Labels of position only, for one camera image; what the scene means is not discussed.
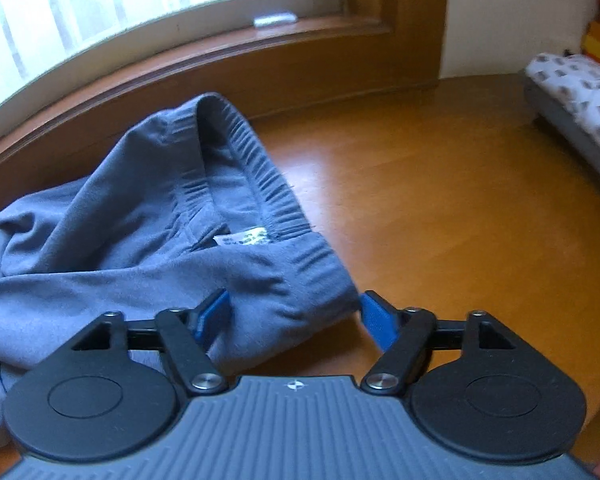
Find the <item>grey-blue sweatpants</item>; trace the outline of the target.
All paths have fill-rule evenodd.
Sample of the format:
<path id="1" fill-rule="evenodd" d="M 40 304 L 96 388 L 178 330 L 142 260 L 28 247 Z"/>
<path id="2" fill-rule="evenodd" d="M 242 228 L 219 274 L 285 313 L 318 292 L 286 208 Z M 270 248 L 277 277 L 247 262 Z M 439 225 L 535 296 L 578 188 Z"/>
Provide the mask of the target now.
<path id="1" fill-rule="evenodd" d="M 7 391 L 94 318 L 152 318 L 218 289 L 232 308 L 209 356 L 224 374 L 358 305 L 249 122 L 205 93 L 132 127 L 89 176 L 0 211 L 0 447 Z"/>

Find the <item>white grey patterned folded cloth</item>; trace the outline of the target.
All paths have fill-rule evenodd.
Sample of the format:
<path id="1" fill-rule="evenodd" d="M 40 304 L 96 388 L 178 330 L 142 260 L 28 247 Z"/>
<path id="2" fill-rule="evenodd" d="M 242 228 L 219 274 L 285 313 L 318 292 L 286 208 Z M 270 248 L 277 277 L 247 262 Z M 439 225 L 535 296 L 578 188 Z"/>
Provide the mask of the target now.
<path id="1" fill-rule="evenodd" d="M 524 97 L 600 176 L 600 64 L 539 53 L 524 69 Z"/>

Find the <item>white window latch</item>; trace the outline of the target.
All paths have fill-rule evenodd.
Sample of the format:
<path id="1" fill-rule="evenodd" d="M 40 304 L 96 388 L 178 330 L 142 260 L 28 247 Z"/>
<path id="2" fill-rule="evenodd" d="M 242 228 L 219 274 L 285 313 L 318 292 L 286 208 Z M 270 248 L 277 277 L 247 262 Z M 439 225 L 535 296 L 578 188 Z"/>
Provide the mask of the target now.
<path id="1" fill-rule="evenodd" d="M 298 22 L 298 16 L 292 12 L 278 12 L 260 15 L 253 19 L 254 28 L 268 28 L 291 25 Z"/>

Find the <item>window with metal bars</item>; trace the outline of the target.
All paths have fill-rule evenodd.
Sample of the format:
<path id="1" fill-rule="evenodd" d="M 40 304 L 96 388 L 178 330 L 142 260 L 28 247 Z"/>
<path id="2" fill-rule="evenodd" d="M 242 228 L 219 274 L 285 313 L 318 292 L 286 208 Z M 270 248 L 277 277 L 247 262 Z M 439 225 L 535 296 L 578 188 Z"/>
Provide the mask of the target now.
<path id="1" fill-rule="evenodd" d="M 0 139 L 119 68 L 260 15 L 340 12 L 342 0 L 0 0 Z"/>

